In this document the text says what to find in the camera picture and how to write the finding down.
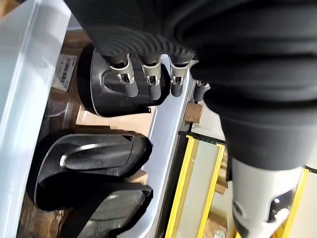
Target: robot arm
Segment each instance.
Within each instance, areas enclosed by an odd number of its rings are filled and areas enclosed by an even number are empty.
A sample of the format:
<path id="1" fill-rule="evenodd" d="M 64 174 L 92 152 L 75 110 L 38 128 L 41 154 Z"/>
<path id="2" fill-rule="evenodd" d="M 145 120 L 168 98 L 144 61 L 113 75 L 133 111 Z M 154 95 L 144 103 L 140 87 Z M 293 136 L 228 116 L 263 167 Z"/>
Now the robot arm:
<path id="1" fill-rule="evenodd" d="M 220 115 L 232 163 L 233 216 L 244 238 L 267 238 L 286 219 L 301 167 L 317 154 L 317 1 L 65 0 L 130 97 L 129 54 L 150 95 L 159 56 L 172 94 L 191 74 Z"/>

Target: brown cardboard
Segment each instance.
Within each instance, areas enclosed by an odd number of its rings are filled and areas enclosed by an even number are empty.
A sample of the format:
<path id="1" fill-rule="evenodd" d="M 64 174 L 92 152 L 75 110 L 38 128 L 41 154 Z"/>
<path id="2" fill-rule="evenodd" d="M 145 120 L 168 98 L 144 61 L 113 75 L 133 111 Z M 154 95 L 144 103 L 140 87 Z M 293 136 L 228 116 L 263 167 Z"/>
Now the brown cardboard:
<path id="1" fill-rule="evenodd" d="M 1 0 L 0 1 L 0 18 L 14 10 L 17 6 L 19 6 L 16 0 Z"/>
<path id="2" fill-rule="evenodd" d="M 134 175 L 125 178 L 124 180 L 126 182 L 141 183 L 143 185 L 146 185 L 148 181 L 148 174 L 143 170 L 139 170 Z"/>
<path id="3" fill-rule="evenodd" d="M 215 187 L 215 192 L 220 193 L 221 195 L 224 195 L 224 193 L 226 192 L 226 187 L 216 183 L 216 187 Z"/>
<path id="4" fill-rule="evenodd" d="M 153 106 L 151 107 L 151 113 L 103 118 L 86 111 L 83 106 L 80 106 L 76 124 L 110 126 L 111 129 L 134 131 L 136 133 L 149 136 L 155 110 L 156 108 Z"/>
<path id="5" fill-rule="evenodd" d="M 220 168 L 219 169 L 219 173 L 218 173 L 218 179 L 221 180 L 226 180 L 226 176 L 227 176 L 227 168 Z"/>
<path id="6" fill-rule="evenodd" d="M 185 111 L 185 121 L 188 122 L 200 122 L 200 117 L 202 116 L 203 105 L 188 103 Z"/>
<path id="7" fill-rule="evenodd" d="M 203 238 L 225 238 L 227 230 L 227 219 L 219 214 L 210 212 Z"/>

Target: yellow safety railing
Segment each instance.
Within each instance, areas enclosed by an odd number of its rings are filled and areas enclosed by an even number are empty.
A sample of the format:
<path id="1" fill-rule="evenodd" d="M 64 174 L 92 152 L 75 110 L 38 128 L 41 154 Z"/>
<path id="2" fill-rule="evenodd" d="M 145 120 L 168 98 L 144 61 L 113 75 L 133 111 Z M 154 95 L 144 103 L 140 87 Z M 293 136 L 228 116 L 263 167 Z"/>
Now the yellow safety railing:
<path id="1" fill-rule="evenodd" d="M 165 238 L 176 237 L 176 232 L 177 232 L 178 225 L 179 225 L 179 218 L 180 218 L 182 211 L 183 211 L 184 200 L 186 197 L 190 177 L 192 174 L 192 169 L 193 169 L 193 165 L 194 165 L 194 158 L 195 158 L 195 155 L 197 152 L 197 147 L 198 147 L 199 141 L 194 139 L 192 136 L 187 135 L 186 137 L 188 138 L 188 143 L 187 143 L 186 152 L 185 152 L 181 172 L 180 172 L 178 183 L 177 183 L 177 188 L 176 188 L 176 192 L 175 192 L 175 197 L 174 197 L 170 217 L 168 220 Z M 219 151 L 217 154 L 215 168 L 214 168 L 214 171 L 212 174 L 210 188 L 208 191 L 208 195 L 207 195 L 203 215 L 201 218 L 197 238 L 202 238 L 203 234 L 204 234 L 204 230 L 205 230 L 206 222 L 208 219 L 208 214 L 209 214 L 209 210 L 211 207 L 211 202 L 212 202 L 215 186 L 216 186 L 217 179 L 218 179 L 218 173 L 220 170 L 221 160 L 222 160 L 224 149 L 225 149 L 224 145 L 222 145 L 222 144 L 217 144 L 217 146 L 219 147 Z"/>

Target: barcode label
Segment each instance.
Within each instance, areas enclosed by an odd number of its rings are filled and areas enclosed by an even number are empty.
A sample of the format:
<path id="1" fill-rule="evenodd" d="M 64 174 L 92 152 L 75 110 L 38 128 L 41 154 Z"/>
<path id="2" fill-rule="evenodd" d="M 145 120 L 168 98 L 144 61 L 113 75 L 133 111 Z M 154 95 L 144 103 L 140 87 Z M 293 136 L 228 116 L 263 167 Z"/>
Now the barcode label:
<path id="1" fill-rule="evenodd" d="M 65 65 L 65 68 L 64 68 L 64 72 L 63 72 L 63 75 L 61 76 L 61 80 L 60 80 L 61 83 L 65 83 L 66 76 L 67 76 L 68 69 L 69 69 L 69 65 L 70 65 L 70 61 L 71 61 L 71 59 L 67 58 L 66 65 Z"/>
<path id="2" fill-rule="evenodd" d="M 61 54 L 56 65 L 52 87 L 67 91 L 76 63 L 76 56 Z"/>

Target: metal clip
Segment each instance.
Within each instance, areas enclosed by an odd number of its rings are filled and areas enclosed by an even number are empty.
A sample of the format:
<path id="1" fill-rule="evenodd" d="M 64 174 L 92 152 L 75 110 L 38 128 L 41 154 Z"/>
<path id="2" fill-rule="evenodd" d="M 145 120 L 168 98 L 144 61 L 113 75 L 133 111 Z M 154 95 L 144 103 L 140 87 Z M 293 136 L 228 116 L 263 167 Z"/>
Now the metal clip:
<path id="1" fill-rule="evenodd" d="M 129 54 L 127 54 L 127 65 L 125 67 L 115 68 L 111 65 L 109 65 L 109 67 L 113 70 L 114 74 L 122 84 L 127 85 L 134 83 L 134 72 Z"/>
<path id="2" fill-rule="evenodd" d="M 170 76 L 173 85 L 183 85 L 188 68 L 189 62 L 184 62 L 183 67 L 176 67 L 173 62 L 170 61 Z"/>
<path id="3" fill-rule="evenodd" d="M 148 66 L 142 63 L 142 70 L 149 86 L 158 86 L 160 79 L 160 60 L 154 66 Z"/>

